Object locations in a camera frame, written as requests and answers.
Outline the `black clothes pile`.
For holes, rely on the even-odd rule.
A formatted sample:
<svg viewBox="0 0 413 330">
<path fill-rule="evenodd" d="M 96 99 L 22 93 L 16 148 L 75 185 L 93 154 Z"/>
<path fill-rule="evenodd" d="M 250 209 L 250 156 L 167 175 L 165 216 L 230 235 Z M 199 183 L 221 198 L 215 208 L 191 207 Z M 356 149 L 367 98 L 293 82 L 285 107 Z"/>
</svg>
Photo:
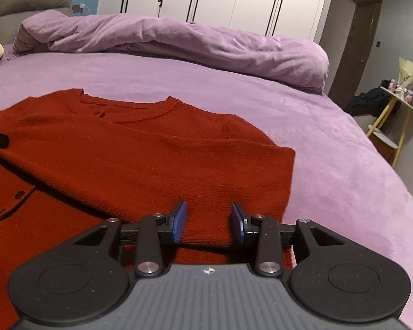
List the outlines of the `black clothes pile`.
<svg viewBox="0 0 413 330">
<path fill-rule="evenodd" d="M 353 97 L 343 109 L 350 116 L 373 116 L 379 117 L 385 107 L 391 101 L 391 96 L 383 88 L 389 87 L 390 80 L 382 80 L 379 87 L 361 92 Z"/>
</svg>

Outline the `white wall charger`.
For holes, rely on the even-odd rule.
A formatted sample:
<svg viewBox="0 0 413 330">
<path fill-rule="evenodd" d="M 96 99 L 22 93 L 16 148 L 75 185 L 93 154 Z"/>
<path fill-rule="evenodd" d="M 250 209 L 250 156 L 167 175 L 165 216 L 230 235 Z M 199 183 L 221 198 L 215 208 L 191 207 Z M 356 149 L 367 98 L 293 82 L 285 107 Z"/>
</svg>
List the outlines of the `white wall charger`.
<svg viewBox="0 0 413 330">
<path fill-rule="evenodd" d="M 89 9 L 89 7 L 84 4 L 84 3 L 80 3 L 80 4 L 73 4 L 72 5 L 72 11 L 73 13 L 77 14 L 87 14 L 87 15 L 92 15 L 91 10 Z"/>
</svg>

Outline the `red knit sweater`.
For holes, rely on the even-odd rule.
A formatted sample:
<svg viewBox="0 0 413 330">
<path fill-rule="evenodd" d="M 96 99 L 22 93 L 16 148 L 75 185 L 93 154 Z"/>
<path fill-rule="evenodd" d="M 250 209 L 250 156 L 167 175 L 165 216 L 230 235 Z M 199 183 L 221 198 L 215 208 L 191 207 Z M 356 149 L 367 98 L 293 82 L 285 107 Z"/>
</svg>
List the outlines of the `red knit sweater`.
<svg viewBox="0 0 413 330">
<path fill-rule="evenodd" d="M 7 294 L 25 261 L 115 217 L 137 222 L 184 200 L 179 263 L 226 263 L 233 203 L 281 218 L 295 152 L 236 115 L 167 98 L 110 101 L 81 89 L 0 110 L 0 329 L 17 314 Z"/>
</svg>

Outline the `yellow-legged side table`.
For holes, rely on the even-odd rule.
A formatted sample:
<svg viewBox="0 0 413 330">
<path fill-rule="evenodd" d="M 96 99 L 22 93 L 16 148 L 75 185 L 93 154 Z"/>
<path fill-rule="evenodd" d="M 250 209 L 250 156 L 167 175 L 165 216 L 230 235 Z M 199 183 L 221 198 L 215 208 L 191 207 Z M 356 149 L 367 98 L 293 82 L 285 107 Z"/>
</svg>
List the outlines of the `yellow-legged side table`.
<svg viewBox="0 0 413 330">
<path fill-rule="evenodd" d="M 409 89 L 392 90 L 380 86 L 389 102 L 376 120 L 368 125 L 366 136 L 371 139 L 385 160 L 393 167 L 398 164 L 408 138 L 410 119 L 413 116 L 413 93 Z"/>
</svg>

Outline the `dark wooden door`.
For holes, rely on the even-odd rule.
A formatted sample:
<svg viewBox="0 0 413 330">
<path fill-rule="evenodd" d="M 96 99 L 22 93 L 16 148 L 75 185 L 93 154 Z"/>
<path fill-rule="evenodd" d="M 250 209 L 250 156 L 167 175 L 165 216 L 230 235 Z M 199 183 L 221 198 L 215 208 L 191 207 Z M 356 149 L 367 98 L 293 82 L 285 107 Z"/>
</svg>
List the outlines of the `dark wooden door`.
<svg viewBox="0 0 413 330">
<path fill-rule="evenodd" d="M 355 96 L 371 53 L 382 2 L 357 4 L 328 97 L 342 109 Z"/>
</svg>

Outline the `purple rolled duvet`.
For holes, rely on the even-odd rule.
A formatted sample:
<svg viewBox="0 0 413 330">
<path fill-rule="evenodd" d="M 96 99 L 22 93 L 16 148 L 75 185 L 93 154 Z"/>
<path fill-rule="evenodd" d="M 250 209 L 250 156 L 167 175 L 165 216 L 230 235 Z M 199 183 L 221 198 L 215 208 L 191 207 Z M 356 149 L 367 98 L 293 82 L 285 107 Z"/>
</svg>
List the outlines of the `purple rolled duvet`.
<svg viewBox="0 0 413 330">
<path fill-rule="evenodd" d="M 316 94 L 323 92 L 330 65 L 324 49 L 311 40 L 125 13 L 66 16 L 46 10 L 21 22 L 14 49 L 168 57 Z"/>
</svg>

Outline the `purple bed sheet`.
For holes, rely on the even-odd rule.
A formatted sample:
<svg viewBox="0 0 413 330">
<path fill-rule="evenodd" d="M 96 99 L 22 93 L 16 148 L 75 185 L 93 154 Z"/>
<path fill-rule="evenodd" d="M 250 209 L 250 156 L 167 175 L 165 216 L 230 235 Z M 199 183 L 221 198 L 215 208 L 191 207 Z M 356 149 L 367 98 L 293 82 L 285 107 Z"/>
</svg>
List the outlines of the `purple bed sheet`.
<svg viewBox="0 0 413 330">
<path fill-rule="evenodd" d="M 292 148 L 286 222 L 312 219 L 399 263 L 412 282 L 401 316 L 413 329 L 413 196 L 363 130 L 329 98 L 197 64 L 131 54 L 27 54 L 0 63 L 0 109 L 79 88 L 116 101 L 169 96 L 235 114 Z"/>
</svg>

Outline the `cream flower bouquet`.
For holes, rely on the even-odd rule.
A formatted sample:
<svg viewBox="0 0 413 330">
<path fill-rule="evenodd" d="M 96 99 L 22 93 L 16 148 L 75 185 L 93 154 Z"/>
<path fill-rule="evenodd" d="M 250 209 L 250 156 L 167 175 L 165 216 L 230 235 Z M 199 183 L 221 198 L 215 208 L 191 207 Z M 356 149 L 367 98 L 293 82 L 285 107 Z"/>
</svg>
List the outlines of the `cream flower bouquet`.
<svg viewBox="0 0 413 330">
<path fill-rule="evenodd" d="M 408 90 L 413 86 L 413 62 L 402 57 L 398 58 L 399 72 L 395 94 L 405 99 Z"/>
</svg>

